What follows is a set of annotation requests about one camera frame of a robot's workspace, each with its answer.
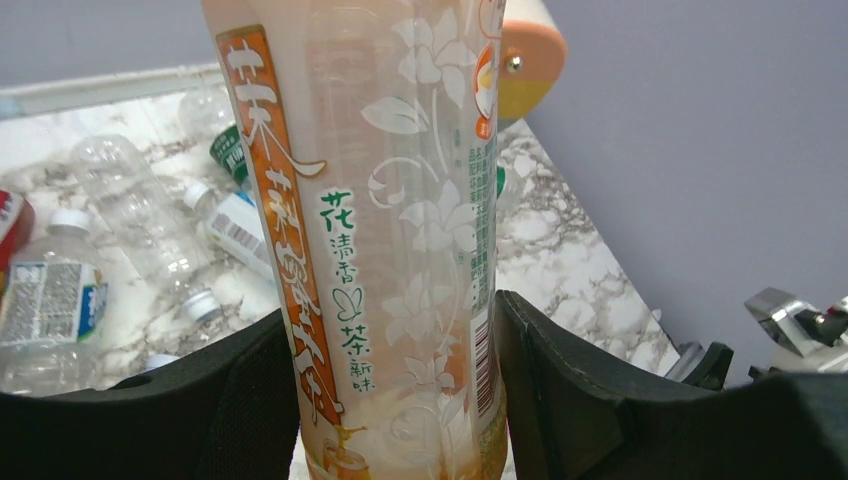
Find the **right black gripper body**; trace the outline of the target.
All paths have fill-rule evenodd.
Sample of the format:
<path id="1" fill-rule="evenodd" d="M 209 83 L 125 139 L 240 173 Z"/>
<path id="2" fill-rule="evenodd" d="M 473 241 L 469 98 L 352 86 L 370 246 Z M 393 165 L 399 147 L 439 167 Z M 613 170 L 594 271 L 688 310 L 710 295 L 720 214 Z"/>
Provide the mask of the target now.
<path id="1" fill-rule="evenodd" d="M 730 369 L 734 352 L 725 344 L 712 342 L 708 347 L 698 342 L 682 346 L 680 358 L 665 378 L 710 391 L 721 391 Z"/>

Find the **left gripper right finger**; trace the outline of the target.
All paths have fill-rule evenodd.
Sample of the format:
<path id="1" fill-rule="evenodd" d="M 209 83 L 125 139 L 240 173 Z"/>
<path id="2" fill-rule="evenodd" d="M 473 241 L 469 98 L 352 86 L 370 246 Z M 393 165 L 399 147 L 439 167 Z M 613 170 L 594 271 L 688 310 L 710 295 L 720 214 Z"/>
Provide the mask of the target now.
<path id="1" fill-rule="evenodd" d="M 847 378 L 769 373 L 723 392 L 642 370 L 495 296 L 521 479 L 843 479 Z"/>

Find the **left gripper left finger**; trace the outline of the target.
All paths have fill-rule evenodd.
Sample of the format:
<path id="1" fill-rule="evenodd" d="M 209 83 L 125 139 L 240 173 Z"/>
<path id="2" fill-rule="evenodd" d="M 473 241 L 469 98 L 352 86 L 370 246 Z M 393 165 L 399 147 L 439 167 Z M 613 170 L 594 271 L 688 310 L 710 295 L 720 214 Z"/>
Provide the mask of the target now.
<path id="1" fill-rule="evenodd" d="M 106 390 L 1 398 L 5 479 L 286 479 L 299 427 L 283 319 Z"/>

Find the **clear bottle grey blue label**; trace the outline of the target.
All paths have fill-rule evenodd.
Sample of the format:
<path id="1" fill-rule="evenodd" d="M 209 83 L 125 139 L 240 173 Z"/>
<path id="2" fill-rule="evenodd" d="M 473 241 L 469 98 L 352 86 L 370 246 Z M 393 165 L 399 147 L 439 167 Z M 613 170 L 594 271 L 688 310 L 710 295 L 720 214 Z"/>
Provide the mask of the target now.
<path id="1" fill-rule="evenodd" d="M 46 397 L 96 386 L 98 326 L 109 283 L 91 217 L 56 210 L 47 233 L 16 253 L 1 309 L 1 390 Z"/>

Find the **orange juice bottle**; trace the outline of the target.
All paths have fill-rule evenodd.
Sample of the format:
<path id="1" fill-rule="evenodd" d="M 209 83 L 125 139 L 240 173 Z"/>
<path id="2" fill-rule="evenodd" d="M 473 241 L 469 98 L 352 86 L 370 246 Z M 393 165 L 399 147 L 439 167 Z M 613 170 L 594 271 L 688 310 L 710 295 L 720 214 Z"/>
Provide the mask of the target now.
<path id="1" fill-rule="evenodd" d="M 206 1 L 314 479 L 498 479 L 501 1 Z"/>

